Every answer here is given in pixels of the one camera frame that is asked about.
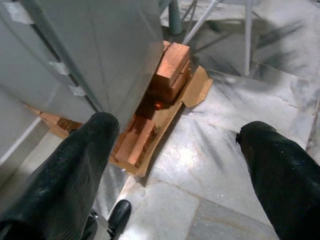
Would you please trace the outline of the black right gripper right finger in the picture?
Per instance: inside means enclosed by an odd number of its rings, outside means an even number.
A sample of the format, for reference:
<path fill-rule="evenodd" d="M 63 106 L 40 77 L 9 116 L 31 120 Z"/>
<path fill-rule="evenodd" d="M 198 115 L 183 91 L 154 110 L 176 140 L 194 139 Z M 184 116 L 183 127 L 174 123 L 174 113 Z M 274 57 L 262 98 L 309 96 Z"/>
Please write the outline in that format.
<path fill-rule="evenodd" d="M 253 121 L 235 141 L 251 183 L 280 240 L 320 238 L 320 166 L 295 141 L 271 125 Z"/>

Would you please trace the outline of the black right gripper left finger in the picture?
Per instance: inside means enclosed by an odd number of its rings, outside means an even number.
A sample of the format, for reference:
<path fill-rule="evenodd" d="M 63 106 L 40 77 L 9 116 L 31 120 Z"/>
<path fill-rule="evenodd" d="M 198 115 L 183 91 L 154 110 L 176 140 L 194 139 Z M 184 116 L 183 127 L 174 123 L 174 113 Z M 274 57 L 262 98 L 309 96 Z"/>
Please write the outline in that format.
<path fill-rule="evenodd" d="M 13 240 L 79 240 L 119 129 L 112 114 L 93 114 L 28 177 L 1 213 L 1 230 Z"/>

